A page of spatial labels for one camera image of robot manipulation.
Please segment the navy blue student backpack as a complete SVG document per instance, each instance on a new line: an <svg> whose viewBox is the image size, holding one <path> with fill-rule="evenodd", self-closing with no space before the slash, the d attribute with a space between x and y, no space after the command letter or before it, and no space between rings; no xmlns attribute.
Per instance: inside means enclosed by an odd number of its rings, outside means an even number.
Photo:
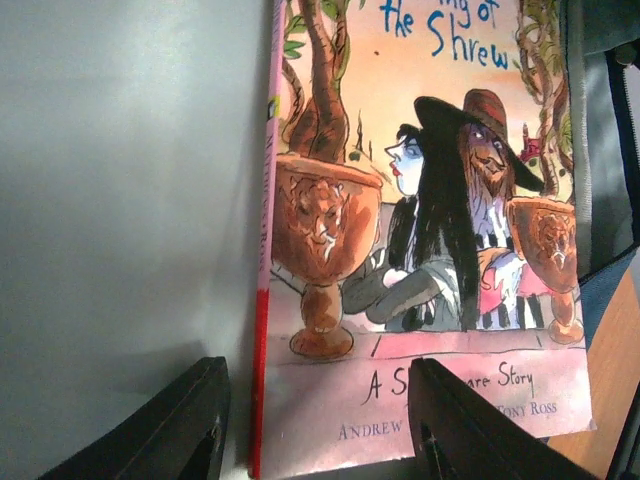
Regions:
<svg viewBox="0 0 640 480"><path fill-rule="evenodd" d="M639 4L563 1L585 338L639 248Z"/></svg>

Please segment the Taming of the Shrew book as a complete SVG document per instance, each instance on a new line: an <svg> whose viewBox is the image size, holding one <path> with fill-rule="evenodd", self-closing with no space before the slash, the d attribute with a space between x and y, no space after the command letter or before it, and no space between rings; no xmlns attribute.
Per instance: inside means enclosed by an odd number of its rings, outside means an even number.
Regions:
<svg viewBox="0 0 640 480"><path fill-rule="evenodd" d="M274 5L249 474L410 457L432 357L593 426L555 1Z"/></svg>

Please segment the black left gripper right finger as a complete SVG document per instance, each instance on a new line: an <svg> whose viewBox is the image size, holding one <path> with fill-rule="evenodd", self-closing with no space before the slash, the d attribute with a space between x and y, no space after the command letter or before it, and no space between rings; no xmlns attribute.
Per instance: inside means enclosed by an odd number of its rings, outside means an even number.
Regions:
<svg viewBox="0 0 640 480"><path fill-rule="evenodd" d="M409 368L408 417L422 479L592 479L435 359Z"/></svg>

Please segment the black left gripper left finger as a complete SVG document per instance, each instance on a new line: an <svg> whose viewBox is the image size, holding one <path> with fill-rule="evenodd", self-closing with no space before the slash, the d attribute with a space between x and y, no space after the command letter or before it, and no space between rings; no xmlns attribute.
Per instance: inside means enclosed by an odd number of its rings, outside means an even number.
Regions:
<svg viewBox="0 0 640 480"><path fill-rule="evenodd" d="M203 357L43 479L217 479L230 409L223 357Z"/></svg>

